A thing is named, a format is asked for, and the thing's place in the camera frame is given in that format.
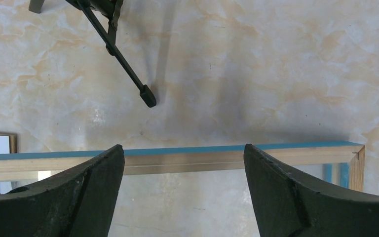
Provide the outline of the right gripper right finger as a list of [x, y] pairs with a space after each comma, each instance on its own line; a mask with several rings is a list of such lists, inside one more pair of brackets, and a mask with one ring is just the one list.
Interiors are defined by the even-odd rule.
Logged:
[[243, 154], [263, 237], [379, 237], [379, 196], [337, 186], [254, 145]]

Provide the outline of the wooden picture frame blue edge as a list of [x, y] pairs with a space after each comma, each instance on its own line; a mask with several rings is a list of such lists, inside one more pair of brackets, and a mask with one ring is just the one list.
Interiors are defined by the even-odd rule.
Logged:
[[[260, 144], [288, 165], [325, 164], [325, 180], [356, 191], [364, 189], [365, 146], [347, 141]], [[242, 169], [244, 146], [125, 150], [125, 175]], [[98, 151], [0, 154], [0, 181], [35, 179], [40, 171], [58, 173]]]

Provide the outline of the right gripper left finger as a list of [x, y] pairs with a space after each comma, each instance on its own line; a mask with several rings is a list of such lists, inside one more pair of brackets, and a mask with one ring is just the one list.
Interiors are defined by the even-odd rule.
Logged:
[[106, 237], [125, 166], [115, 145], [79, 165], [0, 194], [0, 237]]

